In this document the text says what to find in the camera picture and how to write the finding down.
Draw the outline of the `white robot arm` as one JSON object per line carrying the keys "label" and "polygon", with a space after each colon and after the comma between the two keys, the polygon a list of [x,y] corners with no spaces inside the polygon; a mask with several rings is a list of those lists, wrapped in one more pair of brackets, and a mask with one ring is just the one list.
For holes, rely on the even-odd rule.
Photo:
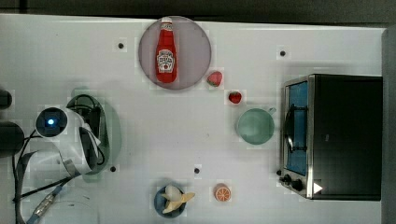
{"label": "white robot arm", "polygon": [[[101,144],[84,118],[66,107],[47,107],[39,112],[35,130],[29,137],[49,141],[54,148],[23,151],[18,158],[13,199],[18,224],[38,224],[64,185],[92,172],[98,163]],[[46,189],[49,194],[34,207],[28,218],[23,217],[23,200]]]}

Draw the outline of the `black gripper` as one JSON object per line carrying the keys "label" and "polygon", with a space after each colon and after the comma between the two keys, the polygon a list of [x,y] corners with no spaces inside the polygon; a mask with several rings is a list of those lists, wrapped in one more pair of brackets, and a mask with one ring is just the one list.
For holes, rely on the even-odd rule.
{"label": "black gripper", "polygon": [[100,131],[100,108],[98,106],[93,109],[87,109],[83,113],[85,121],[90,125],[92,133],[98,137]]}

